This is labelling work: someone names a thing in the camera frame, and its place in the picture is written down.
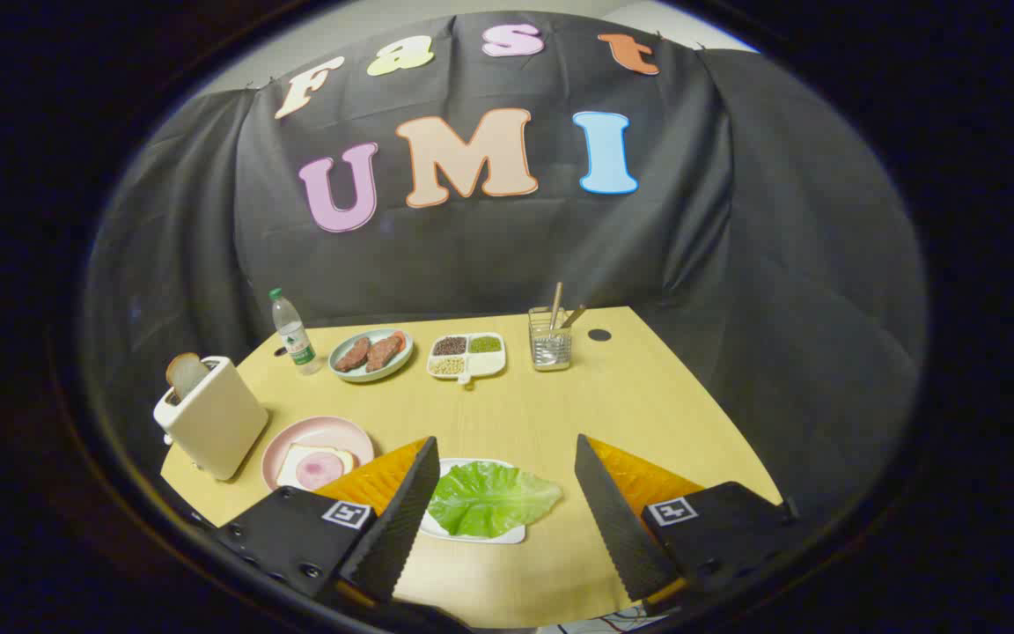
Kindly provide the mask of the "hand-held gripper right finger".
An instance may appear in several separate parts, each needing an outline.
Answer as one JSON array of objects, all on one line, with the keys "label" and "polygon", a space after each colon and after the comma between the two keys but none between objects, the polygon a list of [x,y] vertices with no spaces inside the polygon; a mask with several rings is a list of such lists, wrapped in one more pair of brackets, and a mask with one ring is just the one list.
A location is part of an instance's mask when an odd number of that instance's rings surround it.
[{"label": "hand-held gripper right finger", "polygon": [[800,541],[792,503],[737,482],[703,487],[584,434],[574,470],[625,593],[648,613],[708,603]]}]

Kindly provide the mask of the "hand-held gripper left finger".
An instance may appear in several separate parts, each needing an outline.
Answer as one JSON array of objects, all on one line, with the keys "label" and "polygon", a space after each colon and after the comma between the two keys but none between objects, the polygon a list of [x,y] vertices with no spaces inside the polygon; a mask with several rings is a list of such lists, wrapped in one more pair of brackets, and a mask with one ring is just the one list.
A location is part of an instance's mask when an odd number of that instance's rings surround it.
[{"label": "hand-held gripper left finger", "polygon": [[375,608],[392,598],[439,474],[427,436],[317,492],[276,487],[208,531],[210,550],[278,593]]}]

